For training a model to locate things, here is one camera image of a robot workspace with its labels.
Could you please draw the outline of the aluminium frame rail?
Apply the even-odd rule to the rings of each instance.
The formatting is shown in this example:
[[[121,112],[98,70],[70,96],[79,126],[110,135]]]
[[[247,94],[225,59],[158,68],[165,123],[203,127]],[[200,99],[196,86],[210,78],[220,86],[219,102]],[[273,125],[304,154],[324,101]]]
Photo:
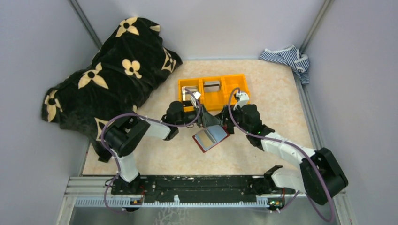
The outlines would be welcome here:
[[[111,176],[70,178],[67,196],[88,197],[83,206],[110,207],[260,207],[282,208],[283,195],[297,190],[277,187],[270,175],[141,175],[127,183]]]

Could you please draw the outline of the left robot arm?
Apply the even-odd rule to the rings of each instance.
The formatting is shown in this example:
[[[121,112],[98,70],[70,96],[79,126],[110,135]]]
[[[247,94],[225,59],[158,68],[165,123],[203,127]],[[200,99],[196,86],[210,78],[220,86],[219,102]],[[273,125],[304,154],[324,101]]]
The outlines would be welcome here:
[[[222,120],[210,114],[203,104],[199,103],[199,92],[189,92],[192,111],[185,111],[180,101],[169,104],[161,120],[155,120],[135,112],[118,115],[111,119],[102,129],[100,140],[103,146],[115,157],[117,175],[123,179],[122,188],[129,194],[140,190],[141,182],[133,151],[143,137],[155,137],[164,141],[173,139],[179,128],[196,124],[206,128],[221,125]]]

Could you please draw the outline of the yellow plastic bin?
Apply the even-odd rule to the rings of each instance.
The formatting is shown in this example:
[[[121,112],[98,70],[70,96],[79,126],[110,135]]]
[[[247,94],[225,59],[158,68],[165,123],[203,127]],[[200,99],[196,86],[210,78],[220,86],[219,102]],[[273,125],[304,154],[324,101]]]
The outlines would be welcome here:
[[[223,91],[223,105],[229,102],[229,96],[235,88],[240,88],[240,92],[247,95],[246,104],[250,103],[250,91],[247,87],[247,82],[244,74],[225,75],[221,80],[221,90]]]
[[[185,89],[188,89],[192,93],[199,92],[201,94],[199,97],[199,102],[201,104],[205,103],[202,78],[179,79],[178,88],[179,101],[183,103],[185,112],[194,110],[193,104],[191,102],[191,95]]]
[[[222,76],[207,76],[202,77],[204,81],[214,81],[218,80],[221,82]],[[208,111],[218,111],[223,108],[223,91],[220,88],[219,92],[211,92],[211,93],[204,93],[204,101],[203,104]]]

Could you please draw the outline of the yellow plastic bin middle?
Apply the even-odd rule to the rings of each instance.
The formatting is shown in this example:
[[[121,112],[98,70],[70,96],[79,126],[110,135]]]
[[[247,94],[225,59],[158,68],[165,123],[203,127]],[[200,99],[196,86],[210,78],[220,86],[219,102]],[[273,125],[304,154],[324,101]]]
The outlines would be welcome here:
[[[207,76],[202,77],[204,81],[214,81],[218,80],[221,82],[222,76]],[[223,108],[223,91],[220,88],[219,92],[211,92],[211,93],[204,93],[204,101],[203,104],[208,111],[218,111]]]

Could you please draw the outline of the red leather card holder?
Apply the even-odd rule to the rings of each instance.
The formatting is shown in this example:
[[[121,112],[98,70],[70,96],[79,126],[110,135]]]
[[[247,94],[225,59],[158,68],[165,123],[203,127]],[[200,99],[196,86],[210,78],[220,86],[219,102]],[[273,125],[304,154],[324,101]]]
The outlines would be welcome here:
[[[229,133],[224,127],[214,125],[200,130],[192,138],[200,150],[206,153],[228,137]]]

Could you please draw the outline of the yellow plastic bin left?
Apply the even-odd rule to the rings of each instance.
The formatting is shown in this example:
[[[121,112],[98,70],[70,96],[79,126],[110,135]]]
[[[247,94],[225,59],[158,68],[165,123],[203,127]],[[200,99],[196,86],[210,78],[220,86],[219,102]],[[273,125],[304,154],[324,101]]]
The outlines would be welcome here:
[[[201,94],[199,97],[199,102],[201,104],[205,103],[202,78],[179,79],[178,88],[179,101],[183,103],[185,112],[194,110],[193,104],[191,102],[191,95],[185,89],[188,89],[192,93],[199,92]]]

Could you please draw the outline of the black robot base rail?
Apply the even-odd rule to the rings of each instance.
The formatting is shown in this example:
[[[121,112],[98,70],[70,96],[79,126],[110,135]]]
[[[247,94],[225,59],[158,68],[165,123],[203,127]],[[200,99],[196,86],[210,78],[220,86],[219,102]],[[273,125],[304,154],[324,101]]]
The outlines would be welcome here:
[[[138,195],[145,203],[253,203],[257,196],[295,192],[276,187],[263,175],[141,175],[131,183],[117,178],[105,185],[113,195]]]

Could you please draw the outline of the black floral blanket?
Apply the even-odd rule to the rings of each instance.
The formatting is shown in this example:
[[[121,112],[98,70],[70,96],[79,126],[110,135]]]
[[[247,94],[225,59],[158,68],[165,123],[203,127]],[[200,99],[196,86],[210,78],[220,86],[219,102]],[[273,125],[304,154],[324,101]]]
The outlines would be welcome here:
[[[41,119],[87,136],[99,161],[108,162],[111,153],[100,140],[104,125],[140,108],[183,63],[163,45],[160,30],[146,18],[122,20],[87,68],[46,92]]]

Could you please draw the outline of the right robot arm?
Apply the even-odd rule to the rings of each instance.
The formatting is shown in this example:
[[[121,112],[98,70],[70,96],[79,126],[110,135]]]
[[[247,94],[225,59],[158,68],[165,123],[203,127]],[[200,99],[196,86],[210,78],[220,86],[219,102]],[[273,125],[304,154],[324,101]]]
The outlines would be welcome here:
[[[268,192],[277,193],[281,188],[290,188],[304,192],[319,205],[325,205],[348,186],[349,181],[331,150],[302,147],[282,137],[262,123],[257,106],[249,104],[249,99],[240,88],[233,89],[228,104],[222,110],[228,121],[227,127],[238,128],[252,146],[295,167],[292,170],[276,165],[268,170],[264,174],[264,187]]]

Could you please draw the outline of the cards in bin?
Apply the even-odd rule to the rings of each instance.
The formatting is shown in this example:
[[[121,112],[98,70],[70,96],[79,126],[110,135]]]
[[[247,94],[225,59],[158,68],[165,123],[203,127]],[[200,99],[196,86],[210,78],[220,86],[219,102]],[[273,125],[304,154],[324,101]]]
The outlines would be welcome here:
[[[198,92],[198,86],[183,86],[182,88],[182,101],[190,101],[191,99],[191,94],[193,95],[196,94],[196,92]]]
[[[219,92],[220,88],[221,82],[218,80],[203,82],[203,90],[205,93]]]

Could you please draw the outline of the cards in left bin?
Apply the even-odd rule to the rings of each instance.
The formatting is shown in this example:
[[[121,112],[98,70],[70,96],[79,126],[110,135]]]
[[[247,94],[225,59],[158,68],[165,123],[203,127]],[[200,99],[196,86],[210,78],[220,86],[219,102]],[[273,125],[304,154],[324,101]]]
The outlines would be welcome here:
[[[190,101],[191,99],[191,94],[193,95],[196,94],[196,92],[198,92],[198,86],[183,86],[182,88],[182,101]]]

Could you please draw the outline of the cards in middle bin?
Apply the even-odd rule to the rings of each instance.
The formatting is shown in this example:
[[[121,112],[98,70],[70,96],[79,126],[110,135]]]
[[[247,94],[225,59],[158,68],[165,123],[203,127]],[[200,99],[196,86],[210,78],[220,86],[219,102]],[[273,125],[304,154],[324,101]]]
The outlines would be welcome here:
[[[203,82],[203,90],[205,93],[219,92],[220,88],[221,82],[218,80]]]

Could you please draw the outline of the yellow plastic bin right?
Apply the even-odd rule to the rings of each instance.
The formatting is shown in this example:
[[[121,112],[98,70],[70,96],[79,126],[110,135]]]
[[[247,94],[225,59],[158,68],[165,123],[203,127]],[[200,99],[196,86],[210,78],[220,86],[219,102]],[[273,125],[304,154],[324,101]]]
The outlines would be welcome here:
[[[235,88],[240,88],[240,92],[247,95],[246,104],[250,103],[250,91],[247,87],[247,82],[244,74],[225,75],[221,80],[221,90],[223,91],[223,105],[229,102],[229,96]]]

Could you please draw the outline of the blue white striped cloth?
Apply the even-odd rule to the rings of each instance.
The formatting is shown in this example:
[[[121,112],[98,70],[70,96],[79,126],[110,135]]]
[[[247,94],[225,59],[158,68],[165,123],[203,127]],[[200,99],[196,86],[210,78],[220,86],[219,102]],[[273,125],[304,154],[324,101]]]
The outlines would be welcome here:
[[[302,54],[294,45],[282,50],[273,51],[264,49],[260,54],[260,60],[289,66],[293,73],[299,78],[302,85],[308,85],[310,83],[308,72],[310,67],[309,57]]]

